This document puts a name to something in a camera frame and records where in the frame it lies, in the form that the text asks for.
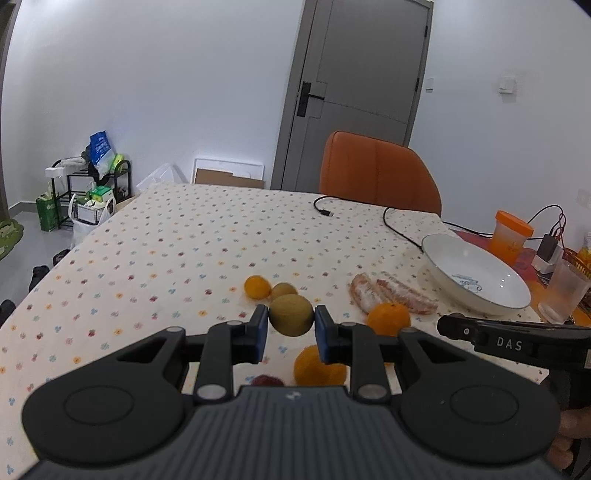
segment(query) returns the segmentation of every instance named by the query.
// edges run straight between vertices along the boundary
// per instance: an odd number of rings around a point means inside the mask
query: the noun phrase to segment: wall socket
[[[577,192],[577,203],[581,207],[591,210],[591,193],[587,190],[579,189]]]

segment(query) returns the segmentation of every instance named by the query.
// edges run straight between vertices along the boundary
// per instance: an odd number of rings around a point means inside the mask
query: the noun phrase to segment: door frame
[[[8,47],[14,29],[14,22],[17,20],[18,9],[21,7],[21,0],[0,0],[0,9],[10,5],[9,20],[6,29],[0,36],[0,115],[2,112],[2,87],[4,85],[4,71],[8,57]],[[0,148],[0,221],[10,218],[8,212],[8,200],[4,188],[4,174],[2,171],[2,149]]]
[[[294,57],[291,63],[291,71],[287,83],[287,93],[285,94],[285,103],[283,114],[281,115],[281,126],[277,139],[277,150],[275,151],[275,163],[273,164],[273,175],[271,177],[271,189],[281,190],[283,184],[283,175],[285,173],[285,162],[287,161],[287,150],[290,144],[291,129],[293,127],[294,117],[296,115],[297,99],[300,93],[300,85],[304,71],[304,62],[308,52],[308,43],[312,32],[312,23],[316,13],[316,5],[319,0],[305,0],[301,15],[300,30],[297,41],[295,42]],[[431,20],[433,17],[433,1],[430,0],[407,0],[427,8],[427,36],[423,42],[423,53],[419,65],[418,89],[414,94],[413,105],[406,133],[404,134],[403,145],[406,147],[410,142],[410,136],[413,132],[414,120],[417,115],[418,101],[423,89],[423,79],[425,75],[425,66],[427,64],[427,51],[429,47],[429,38],[431,37]]]

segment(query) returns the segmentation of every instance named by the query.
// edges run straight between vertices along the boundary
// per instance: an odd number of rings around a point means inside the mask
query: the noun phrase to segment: orange cup
[[[495,233],[492,235],[488,251],[512,267],[534,229],[529,223],[503,210],[496,213],[495,219]]]

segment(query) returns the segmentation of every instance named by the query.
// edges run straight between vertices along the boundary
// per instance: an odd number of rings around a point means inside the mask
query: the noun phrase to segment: light switch
[[[515,81],[515,77],[501,78],[501,81],[499,82],[500,93],[515,93],[516,88],[517,82]]]

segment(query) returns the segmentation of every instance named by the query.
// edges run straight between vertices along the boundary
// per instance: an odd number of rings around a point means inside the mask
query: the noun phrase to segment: plastic cup
[[[499,210],[495,218],[495,233],[492,235],[488,251],[512,267],[534,229],[520,218],[503,210]]]
[[[574,312],[590,286],[591,280],[583,272],[561,258],[538,310],[550,323],[562,324]]]

